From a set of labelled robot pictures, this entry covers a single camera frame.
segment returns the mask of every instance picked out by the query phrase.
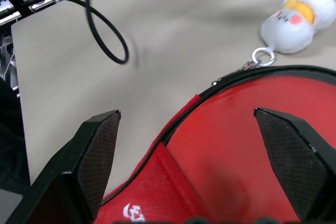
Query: beige table surface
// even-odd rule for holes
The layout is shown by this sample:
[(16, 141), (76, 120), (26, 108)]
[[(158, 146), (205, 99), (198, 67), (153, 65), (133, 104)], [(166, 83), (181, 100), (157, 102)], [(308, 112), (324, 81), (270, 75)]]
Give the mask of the beige table surface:
[[(51, 156), (93, 115), (120, 109), (106, 193), (135, 168), (168, 120), (194, 94), (263, 46), (262, 22), (282, 0), (92, 0), (126, 36), (131, 60), (118, 66), (94, 41), (84, 10), (61, 2), (13, 26), (28, 165), (32, 182)], [(101, 21), (118, 56), (122, 47)], [(335, 69), (336, 26), (277, 65)]]

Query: white logo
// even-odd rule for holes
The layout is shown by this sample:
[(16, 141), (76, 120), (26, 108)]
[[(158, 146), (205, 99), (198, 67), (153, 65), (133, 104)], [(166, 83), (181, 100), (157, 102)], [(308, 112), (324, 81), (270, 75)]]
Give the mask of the white logo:
[(131, 219), (132, 222), (144, 222), (146, 221), (144, 215), (142, 214), (141, 207), (137, 205), (132, 205), (130, 208), (130, 204), (128, 203), (122, 212), (125, 218)]

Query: plush keychain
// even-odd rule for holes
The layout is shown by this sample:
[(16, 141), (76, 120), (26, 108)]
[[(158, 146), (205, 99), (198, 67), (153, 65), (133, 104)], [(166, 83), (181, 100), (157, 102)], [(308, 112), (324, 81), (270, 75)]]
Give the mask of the plush keychain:
[(270, 50), (294, 54), (310, 45), (314, 34), (335, 18), (335, 0), (285, 0), (282, 9), (261, 26), (261, 37)]

